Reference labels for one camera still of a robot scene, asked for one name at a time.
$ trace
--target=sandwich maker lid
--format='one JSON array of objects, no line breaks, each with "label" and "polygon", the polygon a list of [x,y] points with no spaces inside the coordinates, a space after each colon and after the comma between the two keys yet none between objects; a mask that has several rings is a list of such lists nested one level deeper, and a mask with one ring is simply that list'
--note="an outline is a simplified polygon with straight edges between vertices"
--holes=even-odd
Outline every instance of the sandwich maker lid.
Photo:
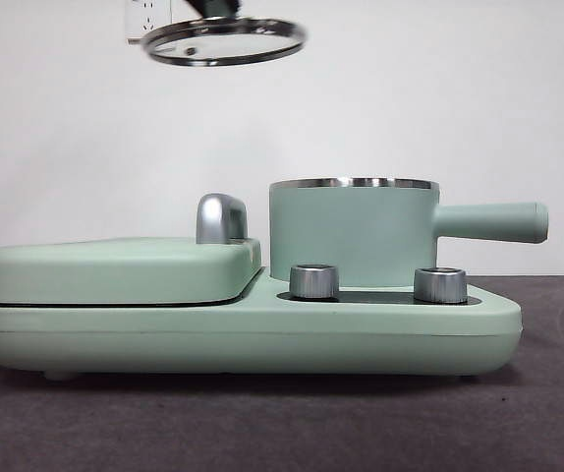
[{"label": "sandwich maker lid", "polygon": [[0,304],[160,305],[238,297],[260,269],[256,239],[127,238],[0,248]]}]

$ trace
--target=saucepan handle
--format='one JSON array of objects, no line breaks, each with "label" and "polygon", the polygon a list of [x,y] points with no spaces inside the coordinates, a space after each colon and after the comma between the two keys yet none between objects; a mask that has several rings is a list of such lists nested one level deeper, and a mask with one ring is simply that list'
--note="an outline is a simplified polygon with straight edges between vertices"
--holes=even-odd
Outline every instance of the saucepan handle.
[{"label": "saucepan handle", "polygon": [[197,208],[197,244],[229,244],[247,239],[245,204],[225,194],[208,194]]},{"label": "saucepan handle", "polygon": [[436,236],[541,243],[548,237],[548,209],[543,204],[438,206]]}]

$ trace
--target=white wall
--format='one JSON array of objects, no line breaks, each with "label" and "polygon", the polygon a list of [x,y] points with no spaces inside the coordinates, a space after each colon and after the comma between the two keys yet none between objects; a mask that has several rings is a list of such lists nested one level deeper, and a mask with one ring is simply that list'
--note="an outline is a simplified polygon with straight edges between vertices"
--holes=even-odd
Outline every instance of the white wall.
[{"label": "white wall", "polygon": [[441,264],[564,273],[564,1],[244,3],[306,50],[170,67],[127,45],[120,0],[0,0],[0,245],[193,235],[219,191],[267,258],[270,182],[397,176],[549,205],[543,245],[445,240]]}]

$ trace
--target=mint green appliance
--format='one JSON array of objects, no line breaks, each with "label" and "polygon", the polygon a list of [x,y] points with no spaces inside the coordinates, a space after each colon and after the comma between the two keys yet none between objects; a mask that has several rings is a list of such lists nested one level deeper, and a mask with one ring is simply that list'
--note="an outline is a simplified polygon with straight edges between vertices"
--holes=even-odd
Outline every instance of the mint green appliance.
[{"label": "mint green appliance", "polygon": [[544,206],[441,207],[436,184],[382,178],[279,183],[270,197],[272,269],[245,206],[221,194],[199,202],[195,238],[0,248],[0,365],[63,380],[475,375],[510,360],[520,307],[434,267],[436,238],[543,241]]}]

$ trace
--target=mint green saucepan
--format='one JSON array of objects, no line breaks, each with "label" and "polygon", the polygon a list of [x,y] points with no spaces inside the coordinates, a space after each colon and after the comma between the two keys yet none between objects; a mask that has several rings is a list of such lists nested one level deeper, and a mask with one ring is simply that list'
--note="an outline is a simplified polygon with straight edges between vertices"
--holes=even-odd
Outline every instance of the mint green saucepan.
[{"label": "mint green saucepan", "polygon": [[436,266],[437,238],[541,243],[548,232],[538,203],[440,206],[434,182],[325,178],[270,188],[271,275],[291,266],[338,266],[349,287],[408,286],[416,268]]}]

